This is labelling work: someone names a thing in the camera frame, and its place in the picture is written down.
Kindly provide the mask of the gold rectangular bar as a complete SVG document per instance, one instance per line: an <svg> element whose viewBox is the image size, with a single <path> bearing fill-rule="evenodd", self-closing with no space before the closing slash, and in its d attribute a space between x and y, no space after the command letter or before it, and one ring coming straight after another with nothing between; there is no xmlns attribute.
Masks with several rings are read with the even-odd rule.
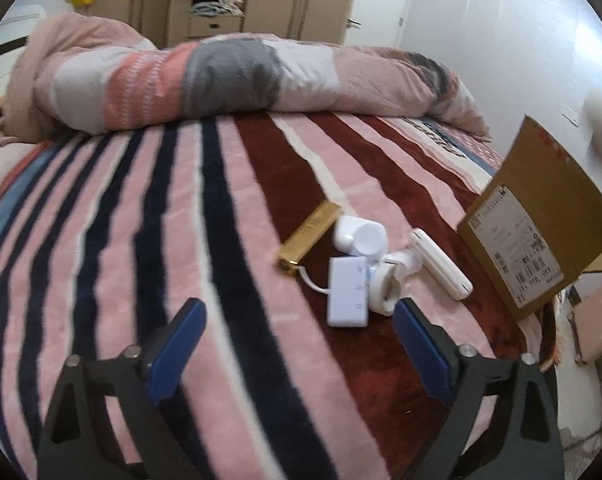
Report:
<svg viewBox="0 0 602 480"><path fill-rule="evenodd" d="M303 258L342 214L340 205L324 200L280 246L277 252L280 270L288 275L295 274Z"/></svg>

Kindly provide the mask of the white kato-kato plastic case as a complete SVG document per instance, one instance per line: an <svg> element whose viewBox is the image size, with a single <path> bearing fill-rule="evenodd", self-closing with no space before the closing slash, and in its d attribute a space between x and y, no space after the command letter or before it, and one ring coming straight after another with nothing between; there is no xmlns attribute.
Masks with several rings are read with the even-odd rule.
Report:
<svg viewBox="0 0 602 480"><path fill-rule="evenodd" d="M426 269L454 300L461 301L472 294L473 285L469 278L425 231L412 229L408 240Z"/></svg>

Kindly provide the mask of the white blue contact lens case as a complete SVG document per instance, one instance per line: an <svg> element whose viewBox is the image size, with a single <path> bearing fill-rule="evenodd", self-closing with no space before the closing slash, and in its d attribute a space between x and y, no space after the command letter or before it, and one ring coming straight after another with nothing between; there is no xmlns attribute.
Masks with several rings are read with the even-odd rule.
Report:
<svg viewBox="0 0 602 480"><path fill-rule="evenodd" d="M408 275L403 262L380 262L371 272L368 281L369 310L391 316L395 305L403 297L403 288Z"/></svg>

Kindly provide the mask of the white earbuds case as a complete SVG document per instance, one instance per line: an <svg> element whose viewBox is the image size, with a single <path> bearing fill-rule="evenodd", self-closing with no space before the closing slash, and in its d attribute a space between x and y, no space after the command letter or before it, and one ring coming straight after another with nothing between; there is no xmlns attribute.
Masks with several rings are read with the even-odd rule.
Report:
<svg viewBox="0 0 602 480"><path fill-rule="evenodd" d="M347 255L374 259L387 251L389 238L379 222L344 214L333 229L333 246Z"/></svg>

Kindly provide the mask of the white usb hub adapter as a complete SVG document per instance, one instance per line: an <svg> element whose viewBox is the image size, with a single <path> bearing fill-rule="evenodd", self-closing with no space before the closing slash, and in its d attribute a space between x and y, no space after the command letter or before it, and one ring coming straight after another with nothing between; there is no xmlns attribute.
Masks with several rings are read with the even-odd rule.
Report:
<svg viewBox="0 0 602 480"><path fill-rule="evenodd" d="M333 257L328 287L317 286L304 266L297 266L310 289L327 296L326 321L330 327L362 328L368 324L368 266L364 257Z"/></svg>

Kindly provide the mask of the small white spray bottle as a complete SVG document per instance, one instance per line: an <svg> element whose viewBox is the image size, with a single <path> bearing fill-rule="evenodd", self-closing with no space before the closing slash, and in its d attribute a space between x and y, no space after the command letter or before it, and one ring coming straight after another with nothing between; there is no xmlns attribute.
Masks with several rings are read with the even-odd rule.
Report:
<svg viewBox="0 0 602 480"><path fill-rule="evenodd" d="M423 257L414 248L404 248L398 252L386 254L382 261L398 266L407 275L415 274L423 268Z"/></svg>

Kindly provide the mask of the pink grey striped duvet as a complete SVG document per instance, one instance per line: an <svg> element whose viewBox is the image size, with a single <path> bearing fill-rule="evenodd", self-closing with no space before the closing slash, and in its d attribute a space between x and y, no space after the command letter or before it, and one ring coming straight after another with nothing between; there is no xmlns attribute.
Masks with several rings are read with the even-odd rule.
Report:
<svg viewBox="0 0 602 480"><path fill-rule="evenodd" d="M159 49L129 25L77 13L32 30L10 75L3 127L38 143L62 128L102 134L254 110L430 116L490 139L459 76L416 52L266 34Z"/></svg>

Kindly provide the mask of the striped fleece blanket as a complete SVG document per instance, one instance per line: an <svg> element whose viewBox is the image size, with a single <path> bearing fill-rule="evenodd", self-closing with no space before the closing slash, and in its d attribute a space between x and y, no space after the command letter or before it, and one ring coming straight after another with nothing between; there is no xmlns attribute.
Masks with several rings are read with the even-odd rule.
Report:
<svg viewBox="0 0 602 480"><path fill-rule="evenodd" d="M455 301L427 272L409 292L486 356L537 351L456 228L490 179L465 134L418 119L253 114L39 150L0 201L0 448L22 478L67 356L144 344L190 297L208 323L161 406L208 479L390 479L435 432L394 334L326 322L326 301L275 266L325 200L383 224L392 249L426 231L472 281Z"/></svg>

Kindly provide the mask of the white wall socket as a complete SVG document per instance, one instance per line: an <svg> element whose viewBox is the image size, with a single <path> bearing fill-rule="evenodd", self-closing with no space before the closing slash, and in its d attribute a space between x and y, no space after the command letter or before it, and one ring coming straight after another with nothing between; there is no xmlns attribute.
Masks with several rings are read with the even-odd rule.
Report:
<svg viewBox="0 0 602 480"><path fill-rule="evenodd" d="M561 116L565 120L570 122L570 124L575 128L578 128L578 126L580 125L581 114L577 110L574 110L571 107L564 106L561 109Z"/></svg>

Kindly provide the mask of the white door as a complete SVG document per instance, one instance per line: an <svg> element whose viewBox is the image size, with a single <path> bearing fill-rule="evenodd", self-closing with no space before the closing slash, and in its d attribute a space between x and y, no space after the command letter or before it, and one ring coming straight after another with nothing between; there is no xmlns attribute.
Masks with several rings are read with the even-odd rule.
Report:
<svg viewBox="0 0 602 480"><path fill-rule="evenodd" d="M343 44L396 48L410 4L411 0L353 0Z"/></svg>

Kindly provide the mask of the white bed headboard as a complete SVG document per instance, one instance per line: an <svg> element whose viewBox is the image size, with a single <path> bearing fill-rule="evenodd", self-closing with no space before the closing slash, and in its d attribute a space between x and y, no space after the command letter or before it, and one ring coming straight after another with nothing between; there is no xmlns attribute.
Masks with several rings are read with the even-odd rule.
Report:
<svg viewBox="0 0 602 480"><path fill-rule="evenodd" d="M45 18L42 6L16 6L0 21L0 97L6 93L15 63L24 52L28 37Z"/></svg>

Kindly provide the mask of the brown cardboard box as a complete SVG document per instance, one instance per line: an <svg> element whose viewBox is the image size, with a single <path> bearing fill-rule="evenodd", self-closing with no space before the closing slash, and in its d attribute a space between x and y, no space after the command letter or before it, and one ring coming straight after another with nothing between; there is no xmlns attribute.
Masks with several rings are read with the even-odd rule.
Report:
<svg viewBox="0 0 602 480"><path fill-rule="evenodd" d="M602 194L531 117L457 232L520 321L602 254Z"/></svg>

